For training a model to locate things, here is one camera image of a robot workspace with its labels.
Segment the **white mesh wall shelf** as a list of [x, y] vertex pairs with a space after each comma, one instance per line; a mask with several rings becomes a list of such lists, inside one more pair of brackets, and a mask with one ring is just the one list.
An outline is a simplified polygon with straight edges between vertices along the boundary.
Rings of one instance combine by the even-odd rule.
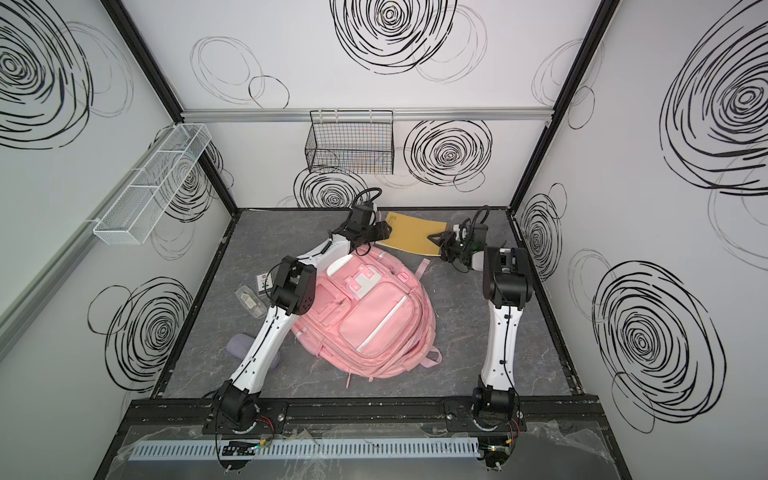
[[182, 223], [201, 218], [212, 197], [198, 162], [210, 142], [207, 127], [200, 123], [165, 129], [96, 222], [93, 234], [112, 246], [141, 245], [165, 216]]

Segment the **yellow padded envelope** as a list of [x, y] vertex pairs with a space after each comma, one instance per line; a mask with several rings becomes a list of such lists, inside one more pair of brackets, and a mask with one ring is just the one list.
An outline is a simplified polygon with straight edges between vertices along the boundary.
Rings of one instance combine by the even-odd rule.
[[378, 241], [378, 245], [414, 255], [440, 255], [439, 246], [429, 236], [440, 236], [447, 228], [446, 222], [419, 219], [397, 212], [388, 212], [385, 221], [392, 231], [389, 238]]

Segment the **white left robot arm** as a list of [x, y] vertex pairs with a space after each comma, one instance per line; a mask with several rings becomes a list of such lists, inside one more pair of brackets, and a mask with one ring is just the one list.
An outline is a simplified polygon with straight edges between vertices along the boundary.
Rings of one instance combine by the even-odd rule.
[[372, 200], [355, 201], [346, 219], [327, 239], [297, 257], [277, 264], [267, 290], [269, 309], [259, 333], [240, 365], [214, 394], [213, 419], [236, 433], [246, 433], [260, 419], [256, 398], [285, 337], [300, 316], [309, 312], [316, 297], [317, 279], [332, 266], [351, 259], [362, 245], [387, 239], [391, 228], [378, 215]]

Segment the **pink student backpack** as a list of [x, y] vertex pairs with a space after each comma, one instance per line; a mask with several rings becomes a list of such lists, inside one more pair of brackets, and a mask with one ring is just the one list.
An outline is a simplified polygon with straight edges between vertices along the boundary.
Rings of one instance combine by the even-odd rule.
[[334, 262], [318, 275], [294, 336], [310, 354], [369, 381], [440, 365], [436, 315], [421, 283], [429, 265], [424, 258], [411, 271], [378, 248]]

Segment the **clear plastic case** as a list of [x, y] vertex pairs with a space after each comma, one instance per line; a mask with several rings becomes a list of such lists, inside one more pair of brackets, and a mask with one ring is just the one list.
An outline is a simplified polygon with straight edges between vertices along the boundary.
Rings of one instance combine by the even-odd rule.
[[248, 286], [241, 285], [236, 290], [235, 295], [240, 304], [253, 318], [259, 319], [267, 314], [268, 308], [265, 303]]

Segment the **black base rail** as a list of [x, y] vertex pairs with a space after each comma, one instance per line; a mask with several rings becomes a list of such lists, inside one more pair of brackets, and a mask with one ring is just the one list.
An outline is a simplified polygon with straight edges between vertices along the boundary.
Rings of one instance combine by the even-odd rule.
[[418, 423], [451, 433], [498, 426], [524, 431], [534, 423], [592, 422], [610, 429], [600, 400], [593, 395], [522, 396], [506, 408], [472, 396], [367, 398], [257, 398], [233, 420], [211, 398], [159, 398], [133, 401], [118, 427], [199, 426], [206, 434], [229, 435], [253, 426], [257, 433], [282, 434], [300, 425]]

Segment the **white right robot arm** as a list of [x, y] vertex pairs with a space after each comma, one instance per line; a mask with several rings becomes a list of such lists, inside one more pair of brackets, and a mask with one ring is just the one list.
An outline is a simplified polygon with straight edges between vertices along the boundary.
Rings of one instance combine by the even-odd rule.
[[533, 295], [528, 252], [520, 247], [485, 243], [487, 227], [457, 226], [432, 236], [439, 256], [483, 274], [482, 294], [488, 303], [489, 333], [471, 413], [479, 429], [493, 431], [518, 419], [519, 395], [514, 381], [517, 331]]

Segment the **small white card packet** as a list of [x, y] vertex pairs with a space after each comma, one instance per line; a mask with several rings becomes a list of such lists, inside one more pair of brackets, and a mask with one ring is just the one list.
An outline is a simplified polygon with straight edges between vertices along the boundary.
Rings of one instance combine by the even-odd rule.
[[259, 292], [266, 292], [273, 285], [272, 277], [269, 273], [262, 273], [256, 276], [256, 283]]

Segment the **purple eraser pouch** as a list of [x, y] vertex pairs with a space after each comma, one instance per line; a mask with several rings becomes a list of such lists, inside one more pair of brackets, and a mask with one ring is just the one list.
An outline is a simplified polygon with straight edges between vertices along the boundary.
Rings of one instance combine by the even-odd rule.
[[[252, 356], [250, 350], [255, 343], [255, 338], [244, 333], [235, 334], [227, 343], [226, 350], [228, 353], [239, 360], [240, 364], [233, 372], [233, 375], [239, 373], [242, 370], [244, 363]], [[266, 350], [272, 352], [272, 357], [269, 369], [273, 370], [280, 363], [279, 345], [275, 344], [275, 340], [272, 337], [265, 338], [264, 343], [261, 345], [260, 353], [264, 353]]]

